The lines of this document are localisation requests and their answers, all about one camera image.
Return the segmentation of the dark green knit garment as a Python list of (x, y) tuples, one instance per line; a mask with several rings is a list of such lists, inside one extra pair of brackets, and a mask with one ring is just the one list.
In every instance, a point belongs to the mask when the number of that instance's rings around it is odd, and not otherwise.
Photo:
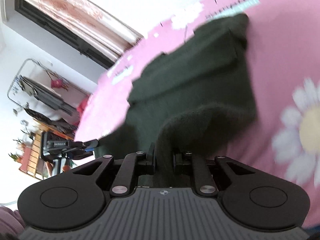
[(149, 63), (133, 83), (125, 121), (100, 139), (96, 157), (123, 159), (154, 144), (157, 173), (142, 176), (140, 185), (188, 185), (174, 172), (174, 155), (207, 157), (257, 115), (246, 62), (248, 24), (245, 14), (210, 21)]

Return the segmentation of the metal clothes rack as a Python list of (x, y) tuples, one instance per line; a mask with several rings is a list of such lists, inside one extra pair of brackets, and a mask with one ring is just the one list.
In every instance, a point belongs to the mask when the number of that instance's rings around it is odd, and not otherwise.
[(88, 91), (35, 59), (23, 61), (7, 91), (7, 98), (18, 111), (29, 107), (49, 118), (58, 115), (70, 123), (80, 120), (77, 108), (88, 96)]

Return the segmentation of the wooden drawer cabinet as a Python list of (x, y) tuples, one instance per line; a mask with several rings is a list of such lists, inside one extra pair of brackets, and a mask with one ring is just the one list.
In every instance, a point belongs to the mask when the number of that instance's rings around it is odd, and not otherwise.
[(29, 132), (30, 143), (24, 144), (22, 156), (18, 159), (20, 163), (19, 171), (37, 180), (44, 180), (48, 177), (45, 162), (41, 159), (41, 139), (43, 132), (52, 132), (55, 136), (63, 139), (73, 139), (73, 135), (65, 135), (40, 121), (36, 121), (35, 132)]

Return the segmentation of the beige satin curtain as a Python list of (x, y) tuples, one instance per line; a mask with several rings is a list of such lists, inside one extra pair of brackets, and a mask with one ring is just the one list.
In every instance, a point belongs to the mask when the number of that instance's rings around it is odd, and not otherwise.
[(112, 61), (142, 35), (89, 0), (25, 0), (79, 36)]

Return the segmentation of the pink floral bed sheet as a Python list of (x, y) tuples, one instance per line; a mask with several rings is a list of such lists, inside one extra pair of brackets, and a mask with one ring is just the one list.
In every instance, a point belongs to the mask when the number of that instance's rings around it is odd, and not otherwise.
[(254, 121), (207, 157), (227, 155), (319, 191), (319, 0), (203, 0), (155, 26), (104, 73), (74, 139), (89, 141), (123, 124), (133, 83), (161, 54), (170, 54), (201, 25), (245, 14), (246, 62)]

